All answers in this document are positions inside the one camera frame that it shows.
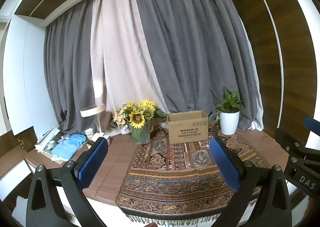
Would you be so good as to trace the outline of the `white flat boxes stack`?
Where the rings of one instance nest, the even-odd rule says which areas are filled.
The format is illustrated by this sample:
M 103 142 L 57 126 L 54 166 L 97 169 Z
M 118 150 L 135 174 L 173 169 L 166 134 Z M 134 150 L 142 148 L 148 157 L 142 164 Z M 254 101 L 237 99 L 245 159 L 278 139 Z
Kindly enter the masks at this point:
M 48 142 L 50 142 L 51 140 L 53 140 L 55 138 L 55 136 L 60 132 L 60 130 L 57 127 L 53 127 L 52 129 L 50 129 L 47 133 L 45 133 L 43 135 L 43 137 L 34 145 L 35 146 L 35 150 L 37 150 L 38 152 L 43 151 Z

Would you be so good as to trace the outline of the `ribbed pale green vase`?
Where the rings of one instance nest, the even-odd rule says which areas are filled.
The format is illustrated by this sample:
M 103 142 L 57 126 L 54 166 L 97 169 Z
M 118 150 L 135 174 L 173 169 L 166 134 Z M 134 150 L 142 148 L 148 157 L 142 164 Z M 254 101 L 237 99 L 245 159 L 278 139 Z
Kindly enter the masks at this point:
M 132 137 L 135 142 L 139 145 L 145 145 L 150 142 L 151 135 L 151 121 L 148 120 L 144 127 L 141 129 L 135 129 L 133 126 L 131 127 Z

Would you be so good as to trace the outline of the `blue cloth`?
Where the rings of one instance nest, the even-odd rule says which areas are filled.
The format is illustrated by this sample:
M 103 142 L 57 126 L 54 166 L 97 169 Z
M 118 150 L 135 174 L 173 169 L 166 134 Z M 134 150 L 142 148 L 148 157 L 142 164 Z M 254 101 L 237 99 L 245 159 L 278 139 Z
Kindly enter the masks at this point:
M 52 149 L 52 154 L 60 157 L 62 160 L 70 160 L 87 140 L 83 134 L 73 134 L 68 139 L 60 142 Z

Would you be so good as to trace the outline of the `white desk lamp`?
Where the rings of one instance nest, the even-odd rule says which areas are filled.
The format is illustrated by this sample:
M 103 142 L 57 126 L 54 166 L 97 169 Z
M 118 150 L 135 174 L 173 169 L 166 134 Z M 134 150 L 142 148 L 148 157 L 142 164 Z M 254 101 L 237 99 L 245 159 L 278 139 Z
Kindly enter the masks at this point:
M 92 141 L 96 141 L 99 137 L 105 138 L 108 142 L 110 142 L 110 136 L 104 133 L 101 129 L 101 124 L 100 124 L 100 116 L 99 114 L 105 111 L 105 105 L 93 105 L 89 106 L 87 108 L 84 108 L 80 111 L 80 115 L 82 118 L 88 118 L 92 117 L 97 120 L 97 129 L 98 132 L 94 133 L 93 138 L 89 139 Z

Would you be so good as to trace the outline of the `beige curtain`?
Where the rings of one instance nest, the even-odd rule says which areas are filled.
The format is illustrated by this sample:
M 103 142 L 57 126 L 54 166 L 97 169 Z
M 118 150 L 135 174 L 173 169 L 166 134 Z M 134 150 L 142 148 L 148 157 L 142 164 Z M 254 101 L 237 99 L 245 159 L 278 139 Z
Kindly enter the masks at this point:
M 168 113 L 137 0 L 93 0 L 91 69 L 95 102 L 104 132 L 117 131 L 113 109 L 130 101 L 153 100 Z

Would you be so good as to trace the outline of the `brown cardboard box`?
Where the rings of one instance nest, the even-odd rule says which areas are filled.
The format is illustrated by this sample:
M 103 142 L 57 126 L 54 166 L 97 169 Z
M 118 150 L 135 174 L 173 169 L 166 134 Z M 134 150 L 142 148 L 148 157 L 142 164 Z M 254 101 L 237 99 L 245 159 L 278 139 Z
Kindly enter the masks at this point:
M 208 139 L 208 116 L 204 111 L 170 113 L 168 130 L 171 144 L 205 141 Z

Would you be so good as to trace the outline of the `white tape roll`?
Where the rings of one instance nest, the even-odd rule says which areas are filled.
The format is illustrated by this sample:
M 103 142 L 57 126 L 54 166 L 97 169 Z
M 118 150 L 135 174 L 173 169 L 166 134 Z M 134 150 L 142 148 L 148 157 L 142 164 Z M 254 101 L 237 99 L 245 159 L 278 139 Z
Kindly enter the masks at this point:
M 56 146 L 56 142 L 54 140 L 51 140 L 47 144 L 47 149 L 50 150 Z

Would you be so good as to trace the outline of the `white plant pot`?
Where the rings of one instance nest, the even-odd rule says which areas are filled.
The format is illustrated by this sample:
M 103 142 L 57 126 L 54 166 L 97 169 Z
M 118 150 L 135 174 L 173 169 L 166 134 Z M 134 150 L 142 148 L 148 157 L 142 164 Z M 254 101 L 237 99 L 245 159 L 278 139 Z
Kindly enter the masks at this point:
M 220 113 L 220 129 L 224 135 L 233 135 L 236 132 L 239 123 L 240 112 Z

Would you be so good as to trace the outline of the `yellow sunflower bouquet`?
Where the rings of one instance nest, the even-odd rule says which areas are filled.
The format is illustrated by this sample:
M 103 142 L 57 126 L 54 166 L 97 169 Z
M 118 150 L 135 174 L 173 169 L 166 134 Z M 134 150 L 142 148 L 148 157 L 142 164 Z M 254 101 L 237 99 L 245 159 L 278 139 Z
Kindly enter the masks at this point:
M 129 123 L 127 126 L 131 131 L 133 126 L 135 129 L 141 129 L 145 126 L 148 120 L 151 121 L 151 132 L 156 127 L 153 123 L 159 120 L 159 124 L 166 121 L 168 115 L 160 108 L 155 101 L 144 99 L 138 103 L 134 101 L 123 104 L 129 114 Z

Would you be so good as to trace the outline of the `patterned persian table runner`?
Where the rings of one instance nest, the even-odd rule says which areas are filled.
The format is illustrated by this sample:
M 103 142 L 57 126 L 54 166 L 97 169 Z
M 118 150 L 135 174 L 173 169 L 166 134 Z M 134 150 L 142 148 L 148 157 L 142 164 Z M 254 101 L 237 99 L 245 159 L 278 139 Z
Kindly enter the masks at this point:
M 133 222 L 195 225 L 216 220 L 234 194 L 208 140 L 171 144 L 160 129 L 137 147 L 116 204 Z

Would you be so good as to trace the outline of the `grey curtain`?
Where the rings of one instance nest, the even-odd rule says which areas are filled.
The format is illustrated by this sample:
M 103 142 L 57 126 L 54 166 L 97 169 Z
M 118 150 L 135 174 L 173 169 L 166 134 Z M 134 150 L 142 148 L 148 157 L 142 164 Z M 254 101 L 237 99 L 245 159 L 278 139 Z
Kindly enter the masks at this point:
M 224 89 L 246 108 L 238 128 L 263 129 L 252 48 L 232 0 L 137 0 L 143 30 L 168 113 L 202 110 L 213 122 Z M 69 8 L 46 28 L 44 74 L 59 128 L 96 126 L 80 111 L 96 105 L 91 69 L 93 0 Z

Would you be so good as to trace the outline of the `pink flower bunch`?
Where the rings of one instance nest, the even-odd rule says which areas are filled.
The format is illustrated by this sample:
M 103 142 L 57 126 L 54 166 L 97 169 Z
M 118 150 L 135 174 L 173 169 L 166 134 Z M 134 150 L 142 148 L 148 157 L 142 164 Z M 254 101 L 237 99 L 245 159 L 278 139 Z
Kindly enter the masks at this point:
M 129 114 L 126 107 L 114 107 L 113 121 L 118 126 L 125 126 L 129 123 Z

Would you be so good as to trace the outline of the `white jar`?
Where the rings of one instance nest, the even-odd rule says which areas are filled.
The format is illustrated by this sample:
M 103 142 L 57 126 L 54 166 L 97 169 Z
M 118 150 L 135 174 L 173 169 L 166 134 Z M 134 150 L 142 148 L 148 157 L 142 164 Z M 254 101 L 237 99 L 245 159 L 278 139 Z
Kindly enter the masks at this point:
M 92 139 L 94 135 L 94 130 L 93 128 L 89 128 L 85 130 L 85 135 L 87 136 L 88 139 Z

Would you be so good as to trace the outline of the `green leafy plant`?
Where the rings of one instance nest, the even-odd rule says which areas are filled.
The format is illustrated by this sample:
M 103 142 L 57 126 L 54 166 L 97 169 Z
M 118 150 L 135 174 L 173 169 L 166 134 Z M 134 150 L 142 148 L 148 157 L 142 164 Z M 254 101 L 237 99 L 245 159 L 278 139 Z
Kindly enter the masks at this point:
M 224 98 L 221 103 L 215 106 L 217 115 L 214 122 L 217 123 L 220 120 L 221 113 L 237 113 L 239 111 L 245 111 L 246 108 L 243 104 L 243 100 L 240 99 L 239 91 L 228 91 L 224 89 Z

